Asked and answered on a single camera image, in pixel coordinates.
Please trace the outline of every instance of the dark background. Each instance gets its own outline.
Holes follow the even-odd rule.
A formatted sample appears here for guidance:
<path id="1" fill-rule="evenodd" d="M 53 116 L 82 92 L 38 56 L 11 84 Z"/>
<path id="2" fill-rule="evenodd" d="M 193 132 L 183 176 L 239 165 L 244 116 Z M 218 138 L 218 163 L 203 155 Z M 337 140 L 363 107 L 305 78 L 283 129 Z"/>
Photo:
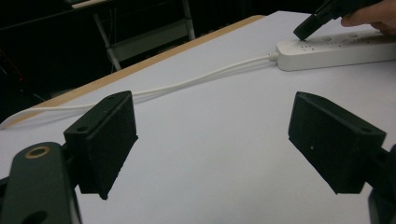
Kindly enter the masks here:
<path id="1" fill-rule="evenodd" d="M 179 0 L 117 0 L 95 8 L 112 42 L 184 18 Z M 324 0 L 190 0 L 197 37 L 252 15 L 278 10 L 313 13 Z M 181 38 L 121 64 L 125 67 L 182 44 Z M 92 11 L 62 0 L 0 0 L 0 121 L 113 71 Z"/>

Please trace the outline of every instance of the wooden table edge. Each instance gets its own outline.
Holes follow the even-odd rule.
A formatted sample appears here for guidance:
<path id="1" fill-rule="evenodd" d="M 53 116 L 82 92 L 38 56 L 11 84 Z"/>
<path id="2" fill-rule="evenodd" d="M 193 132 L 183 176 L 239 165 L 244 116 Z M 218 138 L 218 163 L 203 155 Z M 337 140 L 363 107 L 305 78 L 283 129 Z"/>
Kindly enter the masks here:
<path id="1" fill-rule="evenodd" d="M 199 46 L 199 45 L 201 45 L 201 44 L 203 44 L 203 43 L 205 43 L 207 41 L 210 41 L 210 40 L 212 40 L 212 39 L 214 39 L 216 37 L 228 34 L 231 31 L 237 30 L 237 29 L 239 29 L 239 28 L 241 28 L 241 27 L 243 27 L 245 25 L 248 25 L 248 24 L 250 24 L 250 23 L 252 23 L 254 21 L 257 21 L 257 20 L 259 20 L 261 18 L 264 18 L 264 16 L 263 15 L 255 15 L 255 16 L 248 17 L 248 18 L 246 18 L 244 20 L 238 21 L 238 22 L 233 23 L 233 24 L 231 24 L 229 26 L 226 26 L 226 27 L 223 27 L 221 29 L 218 29 L 217 31 L 214 31 L 214 32 L 212 32 L 210 34 L 203 35 L 203 36 L 201 36 L 199 38 L 196 38 L 196 39 L 194 39 L 192 41 L 189 41 L 189 42 L 187 42 L 187 43 L 185 43 L 183 45 L 180 45 L 180 46 L 175 47 L 173 49 L 169 49 L 168 51 L 165 51 L 165 52 L 160 53 L 158 55 L 155 55 L 155 56 L 153 56 L 151 58 L 148 58 L 145 61 L 133 64 L 131 66 L 128 66 L 126 68 L 121 69 L 118 72 L 115 72 L 113 74 L 107 75 L 107 76 L 102 77 L 102 78 L 99 78 L 99 79 L 97 79 L 97 80 L 95 80 L 93 82 L 90 82 L 90 83 L 86 84 L 86 85 L 83 85 L 81 87 L 78 87 L 76 89 L 68 91 L 68 92 L 66 92 L 66 93 L 64 93 L 62 95 L 59 95 L 59 96 L 54 97 L 52 99 L 49 99 L 46 102 L 43 102 L 41 104 L 33 106 L 33 108 L 35 108 L 35 107 L 50 107 L 50 106 L 62 105 L 64 103 L 67 103 L 67 102 L 69 102 L 71 100 L 74 100 L 74 99 L 78 98 L 79 96 L 82 96 L 82 95 L 84 95 L 86 93 L 89 93 L 91 91 L 98 90 L 98 89 L 104 87 L 105 85 L 107 85 L 109 83 L 117 81 L 117 80 L 119 80 L 119 79 L 121 79 L 123 77 L 127 77 L 127 76 L 129 76 L 129 75 L 131 75 L 133 73 L 136 73 L 136 72 L 138 72 L 138 71 L 140 71 L 142 69 L 145 69 L 145 68 L 147 68 L 147 67 L 149 67 L 149 66 L 151 66 L 151 65 L 153 65 L 155 63 L 158 63 L 158 62 L 163 61 L 163 60 L 165 60 L 167 58 L 170 58 L 170 57 L 172 57 L 172 56 L 174 56 L 176 54 L 179 54 L 180 52 L 183 52 L 183 51 L 185 51 L 187 49 L 192 49 L 192 48 L 194 48 L 196 46 Z M 38 113 L 33 113 L 33 114 L 30 114 L 30 115 L 26 115 L 26 116 L 23 116 L 21 118 L 18 118 L 18 119 L 13 121 L 8 126 L 12 126 L 13 124 L 18 123 L 18 122 L 20 122 L 22 120 L 25 120 L 25 119 L 29 119 L 29 118 L 35 116 L 36 114 L 38 114 Z"/>

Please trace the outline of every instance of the finger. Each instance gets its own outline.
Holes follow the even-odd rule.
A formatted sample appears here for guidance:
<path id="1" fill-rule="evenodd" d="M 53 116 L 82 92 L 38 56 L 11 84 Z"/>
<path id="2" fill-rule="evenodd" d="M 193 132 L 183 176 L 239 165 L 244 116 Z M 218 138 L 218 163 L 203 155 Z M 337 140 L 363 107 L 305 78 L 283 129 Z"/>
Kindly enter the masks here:
<path id="1" fill-rule="evenodd" d="M 391 18 L 389 1 L 381 1 L 377 4 L 363 7 L 341 19 L 343 26 L 356 26 L 376 21 L 387 21 Z"/>
<path id="2" fill-rule="evenodd" d="M 379 30 L 383 35 L 396 35 L 396 29 L 384 24 L 383 22 L 373 22 L 371 25 L 375 29 Z"/>

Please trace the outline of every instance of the screw hole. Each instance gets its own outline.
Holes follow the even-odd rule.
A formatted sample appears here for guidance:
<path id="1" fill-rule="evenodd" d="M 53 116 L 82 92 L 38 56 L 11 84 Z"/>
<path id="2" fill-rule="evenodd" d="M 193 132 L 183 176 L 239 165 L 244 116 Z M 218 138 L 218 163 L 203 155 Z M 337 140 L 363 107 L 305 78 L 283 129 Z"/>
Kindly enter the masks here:
<path id="1" fill-rule="evenodd" d="M 38 211 L 31 214 L 29 217 L 23 220 L 22 224 L 40 224 L 43 223 L 47 218 L 47 212 Z"/>
<path id="2" fill-rule="evenodd" d="M 27 158 L 27 159 L 35 159 L 35 158 L 42 157 L 42 156 L 46 155 L 49 152 L 50 152 L 50 148 L 49 147 L 35 147 L 35 148 L 30 149 L 25 154 L 25 158 Z"/>

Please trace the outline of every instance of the white surface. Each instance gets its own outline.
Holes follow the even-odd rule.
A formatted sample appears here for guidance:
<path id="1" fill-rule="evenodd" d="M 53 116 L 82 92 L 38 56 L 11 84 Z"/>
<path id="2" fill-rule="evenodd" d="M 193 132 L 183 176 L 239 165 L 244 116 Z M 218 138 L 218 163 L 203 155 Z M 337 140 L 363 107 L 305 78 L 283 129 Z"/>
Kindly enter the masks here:
<path id="1" fill-rule="evenodd" d="M 396 60 L 396 38 L 373 28 L 315 36 L 276 44 L 277 66 L 284 71 Z"/>
<path id="2" fill-rule="evenodd" d="M 67 105 L 177 83 L 274 52 L 306 16 L 277 12 Z M 315 35 L 368 27 L 332 21 Z M 396 62 L 297 72 L 262 62 L 161 97 L 135 98 L 139 139 L 107 201 L 78 194 L 84 223 L 370 223 L 370 187 L 335 195 L 288 140 L 290 114 L 297 91 L 326 97 L 387 132 L 389 149 L 396 143 L 394 71 Z M 63 144 L 63 131 L 79 116 L 48 112 L 0 131 L 0 177 L 25 147 Z"/>

